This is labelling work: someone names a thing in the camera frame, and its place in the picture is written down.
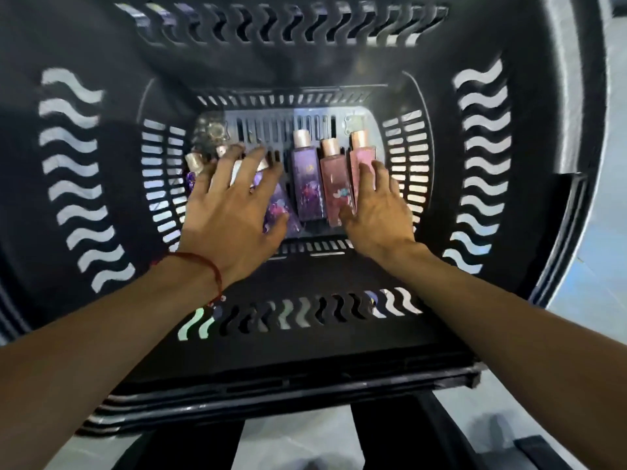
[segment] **red string bracelet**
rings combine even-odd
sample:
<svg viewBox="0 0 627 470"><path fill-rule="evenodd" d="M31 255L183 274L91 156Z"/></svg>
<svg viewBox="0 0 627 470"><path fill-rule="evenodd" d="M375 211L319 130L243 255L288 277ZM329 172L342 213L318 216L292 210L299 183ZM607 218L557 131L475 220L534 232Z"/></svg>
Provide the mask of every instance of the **red string bracelet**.
<svg viewBox="0 0 627 470"><path fill-rule="evenodd" d="M224 291L222 288L222 274L220 273L220 269L218 269L218 267L213 262L211 262L211 260L208 260L207 258L204 258L192 252L168 252L166 254L166 257L168 256L180 257L181 259L195 260L196 262L200 262L201 264L212 268L213 273L216 278L217 296L215 297L215 299L211 300L207 305L213 306L215 302L224 301L225 297L222 295L222 292Z"/></svg>

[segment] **tiled floor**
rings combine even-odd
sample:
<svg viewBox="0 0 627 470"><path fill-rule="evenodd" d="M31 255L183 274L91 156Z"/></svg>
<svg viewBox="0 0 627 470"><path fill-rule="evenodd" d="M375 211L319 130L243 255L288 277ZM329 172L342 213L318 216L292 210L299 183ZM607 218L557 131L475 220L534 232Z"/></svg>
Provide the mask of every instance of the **tiled floor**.
<svg viewBox="0 0 627 470"><path fill-rule="evenodd" d="M627 19L609 26L614 79L627 79ZM577 259L551 309L569 320L627 343L627 83L614 82L603 175L592 220ZM543 434L573 466L584 468L486 372L475 389L442 390L438 398L477 451L504 448L513 438ZM107 470L133 439L71 439L48 470ZM363 456L347 407L249 421L234 469L302 469L322 456L328 468L358 469Z"/></svg>

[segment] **forearm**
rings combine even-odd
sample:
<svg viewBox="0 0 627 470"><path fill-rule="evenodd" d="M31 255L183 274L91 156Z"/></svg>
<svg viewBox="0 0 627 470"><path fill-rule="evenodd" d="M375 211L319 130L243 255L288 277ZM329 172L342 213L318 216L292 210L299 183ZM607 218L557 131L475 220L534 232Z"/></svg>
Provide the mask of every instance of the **forearm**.
<svg viewBox="0 0 627 470"><path fill-rule="evenodd" d="M446 264L424 245L380 263L582 461L591 468L625 466L627 347Z"/></svg>
<svg viewBox="0 0 627 470"><path fill-rule="evenodd" d="M4 467L42 468L107 393L198 306L199 287L215 288L202 266L168 258L130 286L0 350Z"/></svg>

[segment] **hand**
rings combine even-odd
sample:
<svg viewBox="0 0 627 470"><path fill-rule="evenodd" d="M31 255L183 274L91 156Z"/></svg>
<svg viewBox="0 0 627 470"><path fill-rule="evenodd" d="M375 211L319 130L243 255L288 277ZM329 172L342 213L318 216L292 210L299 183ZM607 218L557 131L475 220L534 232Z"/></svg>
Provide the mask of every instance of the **hand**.
<svg viewBox="0 0 627 470"><path fill-rule="evenodd" d="M211 260L220 270L225 289L249 276L274 254L287 232L287 215L283 215L263 234L263 217L283 173L281 163L264 170L261 182L251 192L266 151L263 147L253 149L229 186L233 165L242 153L242 145L231 145L220 161L212 160L196 178L179 247L180 252Z"/></svg>
<svg viewBox="0 0 627 470"><path fill-rule="evenodd" d="M393 252L416 244L410 208L401 198L398 182L390 178L381 162L372 162L376 172L376 190L372 172L359 164L359 204L357 215L348 205L342 207L340 220L349 239L360 254L384 265Z"/></svg>

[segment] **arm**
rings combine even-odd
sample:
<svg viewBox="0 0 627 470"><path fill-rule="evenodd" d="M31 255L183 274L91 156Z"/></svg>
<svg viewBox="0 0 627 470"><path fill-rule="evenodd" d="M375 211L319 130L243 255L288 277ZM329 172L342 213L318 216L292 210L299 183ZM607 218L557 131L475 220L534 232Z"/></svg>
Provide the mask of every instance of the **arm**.
<svg viewBox="0 0 627 470"><path fill-rule="evenodd" d="M417 292L586 465L627 467L627 347L438 259L414 241L398 184L374 165L376 191L361 165L359 212L342 211L356 250Z"/></svg>
<svg viewBox="0 0 627 470"><path fill-rule="evenodd" d="M285 236L285 218L262 234L281 174L267 170L250 194L264 149L243 160L229 188L231 150L199 176L187 204L181 251L212 260L223 286L255 270ZM209 183L211 173L213 182ZM132 284L0 349L0 456L6 469L41 469L84 419L185 315L215 298L213 271L177 257Z"/></svg>

